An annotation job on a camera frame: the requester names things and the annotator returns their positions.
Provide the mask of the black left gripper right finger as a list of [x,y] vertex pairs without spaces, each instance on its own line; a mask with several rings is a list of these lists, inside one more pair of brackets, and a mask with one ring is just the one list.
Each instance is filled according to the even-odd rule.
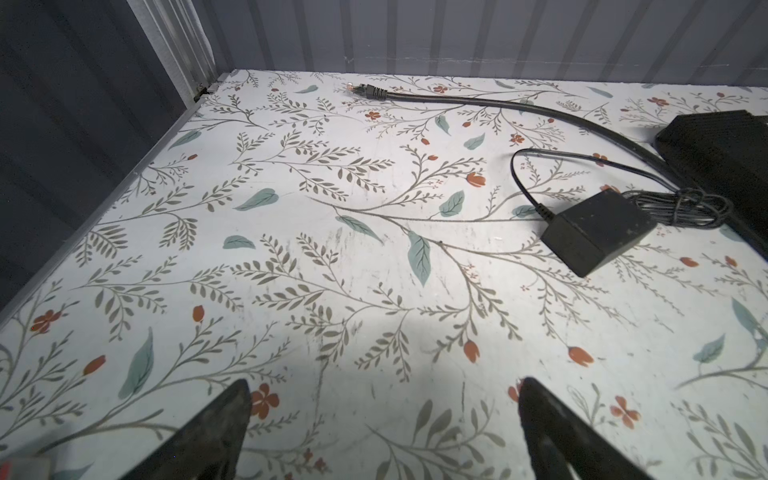
[[649,477],[533,377],[521,382],[518,413],[537,479]]

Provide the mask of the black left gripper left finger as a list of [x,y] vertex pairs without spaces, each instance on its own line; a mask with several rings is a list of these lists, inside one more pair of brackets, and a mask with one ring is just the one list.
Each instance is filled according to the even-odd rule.
[[122,478],[233,479],[250,412],[248,383],[237,380]]

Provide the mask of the black network switch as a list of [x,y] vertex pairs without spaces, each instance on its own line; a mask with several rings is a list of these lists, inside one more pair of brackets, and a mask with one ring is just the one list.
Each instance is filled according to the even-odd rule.
[[733,229],[767,241],[767,118],[734,110],[678,115],[654,147],[680,177],[733,203]]

